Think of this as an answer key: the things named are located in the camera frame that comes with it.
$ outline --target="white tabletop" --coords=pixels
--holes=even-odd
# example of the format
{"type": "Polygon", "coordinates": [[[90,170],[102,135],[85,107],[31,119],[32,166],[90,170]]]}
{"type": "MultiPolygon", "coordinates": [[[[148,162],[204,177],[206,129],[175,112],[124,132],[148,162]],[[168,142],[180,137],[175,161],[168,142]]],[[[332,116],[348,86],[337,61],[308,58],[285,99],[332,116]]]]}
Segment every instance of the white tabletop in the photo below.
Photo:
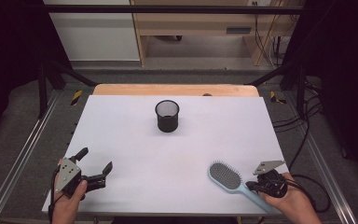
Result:
{"type": "MultiPolygon", "coordinates": [[[[256,180],[261,161],[283,160],[261,97],[91,95],[66,157],[83,147],[89,154],[77,163],[82,175],[98,175],[113,163],[106,188],[87,193],[79,207],[103,215],[265,215],[244,195],[217,186],[208,168],[224,161],[245,183],[256,180]],[[155,106],[166,99],[180,106],[173,133],[157,126],[155,106]]],[[[49,196],[42,211],[48,205],[49,196]]]]}

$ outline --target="white wall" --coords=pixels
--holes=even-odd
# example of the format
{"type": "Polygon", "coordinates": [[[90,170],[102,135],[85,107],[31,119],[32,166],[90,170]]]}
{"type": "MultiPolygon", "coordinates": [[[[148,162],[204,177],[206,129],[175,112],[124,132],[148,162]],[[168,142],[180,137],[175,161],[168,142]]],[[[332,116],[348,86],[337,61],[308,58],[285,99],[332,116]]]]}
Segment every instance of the white wall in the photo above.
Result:
{"type": "MultiPolygon", "coordinates": [[[[128,0],[44,0],[54,5],[129,5],[128,0]]],[[[140,61],[132,15],[50,13],[70,61],[140,61]]]]}

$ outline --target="hand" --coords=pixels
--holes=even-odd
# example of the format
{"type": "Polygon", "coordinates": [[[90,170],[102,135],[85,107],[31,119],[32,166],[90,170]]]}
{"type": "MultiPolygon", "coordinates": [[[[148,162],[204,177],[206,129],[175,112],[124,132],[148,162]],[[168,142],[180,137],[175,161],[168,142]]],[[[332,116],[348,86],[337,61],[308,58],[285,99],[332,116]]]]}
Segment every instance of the hand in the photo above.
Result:
{"type": "MultiPolygon", "coordinates": [[[[285,179],[295,181],[289,173],[282,175],[285,179]]],[[[322,223],[313,210],[310,199],[300,189],[289,185],[282,198],[274,198],[263,192],[259,192],[259,195],[296,224],[322,223]]]]}
{"type": "MultiPolygon", "coordinates": [[[[55,178],[55,184],[57,184],[59,174],[55,178]]],[[[83,180],[77,186],[74,195],[69,199],[65,195],[62,195],[62,192],[54,192],[54,213],[53,213],[53,224],[73,224],[75,223],[77,209],[79,203],[86,193],[87,190],[87,181],[83,180]]]]}

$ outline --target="hairbrush handle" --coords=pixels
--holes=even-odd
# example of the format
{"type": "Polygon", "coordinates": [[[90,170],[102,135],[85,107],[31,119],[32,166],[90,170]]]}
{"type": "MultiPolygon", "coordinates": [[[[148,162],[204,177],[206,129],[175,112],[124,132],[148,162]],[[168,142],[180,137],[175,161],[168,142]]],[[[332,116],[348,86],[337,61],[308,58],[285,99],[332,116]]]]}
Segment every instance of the hairbrush handle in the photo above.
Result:
{"type": "Polygon", "coordinates": [[[240,186],[235,190],[243,193],[248,199],[252,200],[252,202],[257,204],[259,207],[261,207],[267,213],[272,212],[273,207],[271,205],[267,204],[260,196],[258,196],[254,192],[251,192],[243,184],[240,184],[240,186]]]}

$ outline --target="hairbrush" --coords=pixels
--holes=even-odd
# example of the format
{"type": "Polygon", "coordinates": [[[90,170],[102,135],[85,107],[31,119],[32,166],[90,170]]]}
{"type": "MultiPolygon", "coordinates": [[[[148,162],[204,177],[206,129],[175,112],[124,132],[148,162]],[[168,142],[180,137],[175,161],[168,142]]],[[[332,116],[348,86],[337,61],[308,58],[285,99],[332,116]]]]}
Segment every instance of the hairbrush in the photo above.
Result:
{"type": "Polygon", "coordinates": [[[229,193],[243,193],[252,202],[260,206],[264,211],[270,213],[272,207],[264,202],[257,194],[251,192],[242,184],[240,173],[224,162],[215,161],[209,168],[209,177],[214,183],[229,193]]]}

